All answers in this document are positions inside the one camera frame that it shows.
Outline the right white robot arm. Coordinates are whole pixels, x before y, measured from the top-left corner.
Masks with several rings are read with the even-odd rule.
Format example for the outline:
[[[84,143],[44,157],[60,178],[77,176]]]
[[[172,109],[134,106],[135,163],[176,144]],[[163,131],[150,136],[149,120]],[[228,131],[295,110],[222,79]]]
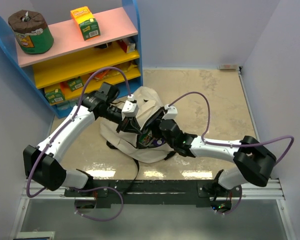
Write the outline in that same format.
[[[277,158],[254,137],[246,135],[234,141],[203,138],[183,132],[172,119],[162,120],[159,129],[168,145],[183,157],[208,157],[235,164],[218,173],[212,185],[217,196],[223,197],[245,183],[258,187],[268,184]]]

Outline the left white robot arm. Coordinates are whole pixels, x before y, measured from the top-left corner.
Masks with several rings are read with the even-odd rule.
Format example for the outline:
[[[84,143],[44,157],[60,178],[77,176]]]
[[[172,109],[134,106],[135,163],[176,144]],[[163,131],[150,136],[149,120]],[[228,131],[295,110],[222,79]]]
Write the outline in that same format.
[[[82,196],[94,190],[93,178],[82,170],[66,170],[61,161],[68,148],[89,125],[104,118],[117,125],[116,132],[141,134],[135,116],[112,104],[120,90],[103,83],[99,90],[84,94],[62,124],[37,146],[28,145],[23,151],[25,174],[44,188],[55,191],[60,187],[74,188]]]

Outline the small white orange label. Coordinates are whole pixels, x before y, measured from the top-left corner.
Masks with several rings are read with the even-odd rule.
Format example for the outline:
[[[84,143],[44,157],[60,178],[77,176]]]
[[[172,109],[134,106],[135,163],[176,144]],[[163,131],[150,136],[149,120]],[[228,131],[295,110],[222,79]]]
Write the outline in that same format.
[[[220,71],[238,71],[240,67],[237,64],[220,64],[217,69]]]

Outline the green sponge box left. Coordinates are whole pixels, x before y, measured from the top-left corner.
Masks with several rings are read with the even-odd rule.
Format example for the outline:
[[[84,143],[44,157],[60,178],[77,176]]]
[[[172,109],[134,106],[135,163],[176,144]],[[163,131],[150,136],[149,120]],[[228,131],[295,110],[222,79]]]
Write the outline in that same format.
[[[45,88],[44,96],[51,105],[61,103],[65,100],[65,96],[60,88]]]

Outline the orange snack packet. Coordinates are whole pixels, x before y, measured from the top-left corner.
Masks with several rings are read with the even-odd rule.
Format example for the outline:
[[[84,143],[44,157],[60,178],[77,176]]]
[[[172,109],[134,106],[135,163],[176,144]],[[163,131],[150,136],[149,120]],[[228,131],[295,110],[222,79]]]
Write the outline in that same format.
[[[100,71],[98,74],[96,74],[93,78],[96,80],[96,81],[101,81],[103,79],[106,79],[107,76],[109,75],[109,72],[111,70],[110,69],[106,69],[106,70],[103,70],[103,71]]]

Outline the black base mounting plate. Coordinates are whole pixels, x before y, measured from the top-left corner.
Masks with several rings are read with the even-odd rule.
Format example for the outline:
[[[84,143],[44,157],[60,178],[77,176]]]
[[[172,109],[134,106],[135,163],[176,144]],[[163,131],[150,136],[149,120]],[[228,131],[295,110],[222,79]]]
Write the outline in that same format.
[[[213,180],[94,180],[91,192],[66,189],[79,208],[109,209],[112,205],[192,205],[229,210],[242,187],[216,189]]]

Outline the blue wooden shelf unit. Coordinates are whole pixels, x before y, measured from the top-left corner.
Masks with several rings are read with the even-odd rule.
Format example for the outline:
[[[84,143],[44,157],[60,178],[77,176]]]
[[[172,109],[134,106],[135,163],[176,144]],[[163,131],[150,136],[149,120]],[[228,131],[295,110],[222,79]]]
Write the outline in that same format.
[[[143,85],[143,66],[141,50],[141,27],[137,2],[124,0],[122,6],[95,14],[101,35],[84,41],[77,34],[72,20],[49,26],[54,37],[52,48],[44,54],[29,55],[18,45],[15,36],[0,16],[0,66],[3,82],[6,84],[3,99],[17,94],[25,103],[34,106],[45,115],[64,118],[70,109],[59,109],[45,98],[45,89],[81,77],[86,81],[91,72],[103,67],[115,66],[135,61],[137,67],[127,73],[129,90],[135,91]],[[125,53],[117,40],[130,38],[135,42],[135,51]],[[107,49],[94,46],[112,42]]]

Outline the black object on shelf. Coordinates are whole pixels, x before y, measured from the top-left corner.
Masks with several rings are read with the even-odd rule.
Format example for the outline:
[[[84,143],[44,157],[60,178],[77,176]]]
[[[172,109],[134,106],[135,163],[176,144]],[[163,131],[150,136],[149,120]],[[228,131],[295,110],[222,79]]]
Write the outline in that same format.
[[[104,50],[104,49],[108,49],[112,44],[113,44],[112,42],[103,43],[103,44],[94,46],[94,48]]]

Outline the purple treehouse paperback book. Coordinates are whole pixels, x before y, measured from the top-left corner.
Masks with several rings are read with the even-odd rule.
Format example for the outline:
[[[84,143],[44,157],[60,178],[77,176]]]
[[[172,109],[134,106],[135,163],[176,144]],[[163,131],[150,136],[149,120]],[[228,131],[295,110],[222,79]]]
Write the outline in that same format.
[[[154,146],[154,147],[160,147],[162,145],[164,145],[166,143],[165,139],[164,138],[153,138],[151,144]]]

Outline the green sponge box middle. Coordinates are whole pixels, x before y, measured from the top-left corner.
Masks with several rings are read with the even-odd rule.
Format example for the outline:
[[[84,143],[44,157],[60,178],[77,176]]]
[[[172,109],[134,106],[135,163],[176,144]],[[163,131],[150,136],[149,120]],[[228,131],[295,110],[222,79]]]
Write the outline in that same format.
[[[84,86],[84,82],[80,76],[71,78],[65,83],[71,92],[74,92],[75,90],[80,89]]]

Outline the orange green sponge box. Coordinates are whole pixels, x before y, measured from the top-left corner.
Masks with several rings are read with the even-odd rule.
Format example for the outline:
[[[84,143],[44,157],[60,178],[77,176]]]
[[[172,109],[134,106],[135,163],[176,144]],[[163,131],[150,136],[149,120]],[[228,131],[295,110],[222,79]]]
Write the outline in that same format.
[[[84,41],[97,38],[101,35],[99,24],[87,6],[71,10],[70,15]]]

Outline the brown green toilet roll pack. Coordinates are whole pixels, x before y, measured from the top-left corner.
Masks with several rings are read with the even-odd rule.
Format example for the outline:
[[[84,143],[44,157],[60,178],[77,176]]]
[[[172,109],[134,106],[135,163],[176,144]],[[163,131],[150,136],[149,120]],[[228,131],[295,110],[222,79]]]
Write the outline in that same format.
[[[20,10],[8,18],[20,48],[28,55],[46,53],[54,44],[54,38],[43,15],[36,11]]]

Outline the yellow snack bag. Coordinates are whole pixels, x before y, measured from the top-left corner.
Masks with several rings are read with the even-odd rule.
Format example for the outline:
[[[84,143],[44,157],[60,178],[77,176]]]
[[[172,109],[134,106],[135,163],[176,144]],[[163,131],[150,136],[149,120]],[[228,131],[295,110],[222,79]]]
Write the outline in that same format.
[[[131,60],[131,61],[127,61],[127,62],[123,62],[123,63],[117,64],[117,65],[114,65],[114,67],[120,69],[124,73],[127,73],[127,72],[131,71],[132,69],[137,68],[138,65],[135,63],[134,60]],[[112,78],[117,75],[121,75],[121,74],[117,70],[112,69],[104,77]]]

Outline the beige canvas backpack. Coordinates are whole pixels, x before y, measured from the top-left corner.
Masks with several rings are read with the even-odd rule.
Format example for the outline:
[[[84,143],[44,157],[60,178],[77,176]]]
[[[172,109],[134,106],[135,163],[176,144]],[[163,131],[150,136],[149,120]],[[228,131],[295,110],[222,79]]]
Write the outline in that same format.
[[[139,137],[149,130],[152,131],[153,138],[164,138],[159,124],[165,114],[165,105],[158,93],[152,88],[141,86],[133,95],[139,107],[136,120],[140,126],[140,134],[123,131],[117,133],[117,124],[103,118],[100,122],[101,136],[109,148],[117,149],[131,157],[136,165],[139,165],[139,162],[152,164],[172,158],[176,152],[167,142],[160,147],[154,147],[152,143],[147,147],[139,144]]]

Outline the red white small box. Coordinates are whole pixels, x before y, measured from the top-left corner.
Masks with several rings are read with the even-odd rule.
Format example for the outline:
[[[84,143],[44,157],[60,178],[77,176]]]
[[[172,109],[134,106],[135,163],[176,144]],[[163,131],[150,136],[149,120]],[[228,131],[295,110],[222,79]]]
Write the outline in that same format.
[[[136,49],[136,43],[130,38],[119,39],[116,42],[126,54],[132,53]]]

